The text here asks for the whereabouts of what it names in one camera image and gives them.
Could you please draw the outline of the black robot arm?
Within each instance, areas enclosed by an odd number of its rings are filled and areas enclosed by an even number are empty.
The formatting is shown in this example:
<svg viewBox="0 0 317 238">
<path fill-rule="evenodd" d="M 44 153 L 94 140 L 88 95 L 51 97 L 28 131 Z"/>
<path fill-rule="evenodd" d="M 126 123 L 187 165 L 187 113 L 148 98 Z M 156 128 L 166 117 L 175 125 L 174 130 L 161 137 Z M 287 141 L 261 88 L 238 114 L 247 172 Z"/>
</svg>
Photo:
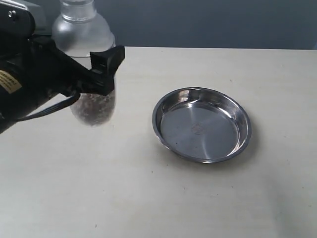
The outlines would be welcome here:
<svg viewBox="0 0 317 238">
<path fill-rule="evenodd" d="M 17 122 L 55 113 L 82 94 L 107 96 L 125 59 L 125 47 L 91 52 L 87 69 L 48 36 L 20 40 L 15 53 L 0 59 L 0 131 Z"/>
</svg>

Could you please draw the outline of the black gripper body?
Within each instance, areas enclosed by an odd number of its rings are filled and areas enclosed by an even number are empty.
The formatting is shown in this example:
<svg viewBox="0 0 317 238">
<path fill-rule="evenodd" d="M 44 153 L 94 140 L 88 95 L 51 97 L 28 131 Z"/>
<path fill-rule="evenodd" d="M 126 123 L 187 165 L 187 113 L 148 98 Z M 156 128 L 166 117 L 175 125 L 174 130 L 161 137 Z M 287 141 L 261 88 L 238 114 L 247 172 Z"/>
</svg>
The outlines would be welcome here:
<svg viewBox="0 0 317 238">
<path fill-rule="evenodd" d="M 106 96 L 114 90 L 115 74 L 87 69 L 59 50 L 52 38 L 22 41 L 22 94 L 25 99 L 51 99 L 57 94 Z"/>
</svg>

